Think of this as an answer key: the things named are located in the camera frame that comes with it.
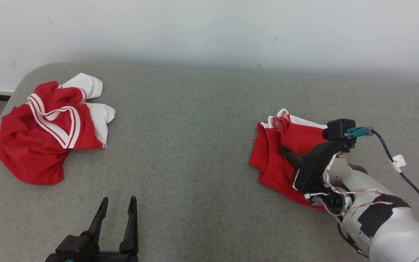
couch cushion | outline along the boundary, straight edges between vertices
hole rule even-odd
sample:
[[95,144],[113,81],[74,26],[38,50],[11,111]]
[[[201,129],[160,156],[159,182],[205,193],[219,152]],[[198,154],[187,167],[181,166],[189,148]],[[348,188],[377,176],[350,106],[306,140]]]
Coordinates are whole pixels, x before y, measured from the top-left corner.
[[[81,72],[104,83],[93,101],[117,111],[108,148],[72,151],[55,186],[20,182],[0,162],[0,262],[43,261],[67,234],[88,229],[105,196],[100,247],[118,250],[132,195],[141,262],[365,261],[333,217],[259,184],[248,165],[256,123],[281,108],[320,124],[374,126],[419,187],[419,84],[58,63],[29,73],[3,114],[37,85]],[[359,139],[347,156],[419,221],[419,196],[376,137]]]

cable clip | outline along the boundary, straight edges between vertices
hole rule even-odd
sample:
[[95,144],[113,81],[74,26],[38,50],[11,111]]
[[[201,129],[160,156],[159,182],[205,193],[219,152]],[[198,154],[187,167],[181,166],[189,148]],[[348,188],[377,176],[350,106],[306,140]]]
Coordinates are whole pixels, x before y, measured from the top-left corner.
[[318,192],[318,193],[310,193],[310,194],[305,194],[305,199],[310,199],[311,197],[314,197],[314,196],[319,196],[319,195],[323,195],[323,196],[327,196],[327,195],[329,195],[329,194],[326,194],[326,193],[323,193],[323,192]]
[[405,162],[404,156],[398,155],[398,156],[394,156],[392,159],[394,160],[394,162],[391,162],[391,164],[392,164],[392,167],[394,168],[394,170],[397,173],[402,173],[402,170],[400,170],[400,168],[402,166],[407,165],[407,163]]

folded clothing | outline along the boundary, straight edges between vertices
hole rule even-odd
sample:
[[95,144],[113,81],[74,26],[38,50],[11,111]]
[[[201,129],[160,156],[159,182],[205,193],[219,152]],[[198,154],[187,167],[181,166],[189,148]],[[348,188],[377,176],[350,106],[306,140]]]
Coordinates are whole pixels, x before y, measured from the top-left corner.
[[28,102],[1,118],[0,160],[19,180],[56,184],[71,149],[105,148],[106,124],[115,110],[85,103],[101,95],[103,83],[83,73],[60,85],[39,85]]
[[280,150],[281,146],[286,146],[297,156],[305,156],[318,144],[326,142],[324,128],[327,126],[290,115],[286,109],[258,123],[258,137],[249,160],[249,164],[260,171],[258,181],[299,204],[324,210],[322,205],[312,206],[303,193],[294,189],[295,170]]

white wall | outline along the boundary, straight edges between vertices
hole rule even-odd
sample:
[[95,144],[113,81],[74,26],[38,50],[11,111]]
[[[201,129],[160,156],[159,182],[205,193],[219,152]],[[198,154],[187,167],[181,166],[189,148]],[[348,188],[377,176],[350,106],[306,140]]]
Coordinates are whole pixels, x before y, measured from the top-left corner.
[[419,82],[419,0],[0,0],[0,87],[105,57]]

white sleeve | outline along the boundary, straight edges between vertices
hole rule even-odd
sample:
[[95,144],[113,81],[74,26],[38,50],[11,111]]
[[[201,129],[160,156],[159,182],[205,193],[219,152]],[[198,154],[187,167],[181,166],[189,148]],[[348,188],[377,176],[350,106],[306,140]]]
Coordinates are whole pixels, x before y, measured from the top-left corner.
[[95,126],[95,136],[106,147],[106,140],[108,139],[107,124],[114,119],[116,110],[103,103],[85,103],[90,109],[90,116],[93,126]]
[[98,98],[103,92],[103,82],[84,73],[78,74],[62,85],[62,88],[69,87],[81,88],[86,93],[85,99]]

